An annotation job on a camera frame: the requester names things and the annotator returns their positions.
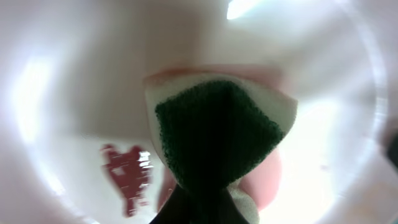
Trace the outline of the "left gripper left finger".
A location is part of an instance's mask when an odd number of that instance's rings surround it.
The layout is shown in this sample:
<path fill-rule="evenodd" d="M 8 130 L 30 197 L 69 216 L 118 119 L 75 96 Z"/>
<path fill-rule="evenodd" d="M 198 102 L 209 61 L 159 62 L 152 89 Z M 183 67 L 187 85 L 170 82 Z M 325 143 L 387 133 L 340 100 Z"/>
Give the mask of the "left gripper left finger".
<path fill-rule="evenodd" d="M 188 190 L 176 185 L 160 212 L 150 224 L 201 224 L 200 201 Z"/>

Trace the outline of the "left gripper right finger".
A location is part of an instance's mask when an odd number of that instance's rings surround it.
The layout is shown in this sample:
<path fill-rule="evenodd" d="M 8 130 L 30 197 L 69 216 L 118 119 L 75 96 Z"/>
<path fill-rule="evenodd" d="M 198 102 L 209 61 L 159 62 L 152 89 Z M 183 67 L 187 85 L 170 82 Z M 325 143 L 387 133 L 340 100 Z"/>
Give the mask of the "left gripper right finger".
<path fill-rule="evenodd" d="M 248 224 L 235 206 L 226 189 L 221 190 L 213 199 L 211 208 L 211 224 Z"/>

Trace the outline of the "green and white sponge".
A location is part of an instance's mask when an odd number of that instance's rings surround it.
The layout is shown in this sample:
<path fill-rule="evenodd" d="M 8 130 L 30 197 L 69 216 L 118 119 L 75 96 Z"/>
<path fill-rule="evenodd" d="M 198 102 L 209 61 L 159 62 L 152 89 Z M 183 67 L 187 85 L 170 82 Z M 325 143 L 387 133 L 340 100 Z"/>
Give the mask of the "green and white sponge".
<path fill-rule="evenodd" d="M 198 197 L 202 223 L 211 223 L 216 195 L 231 195 L 231 184 L 277 147 L 297 114 L 295 99 L 227 73 L 159 74 L 144 86 L 154 148 L 176 183 Z"/>

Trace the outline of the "white plate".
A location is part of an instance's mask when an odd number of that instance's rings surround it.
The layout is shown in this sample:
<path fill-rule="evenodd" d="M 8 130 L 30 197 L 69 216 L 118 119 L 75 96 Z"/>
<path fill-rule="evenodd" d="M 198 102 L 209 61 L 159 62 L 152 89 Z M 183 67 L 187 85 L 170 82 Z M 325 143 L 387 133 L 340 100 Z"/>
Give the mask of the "white plate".
<path fill-rule="evenodd" d="M 298 116 L 261 223 L 394 223 L 396 1 L 2 1 L 1 222 L 149 223 L 142 79 L 277 68 Z"/>

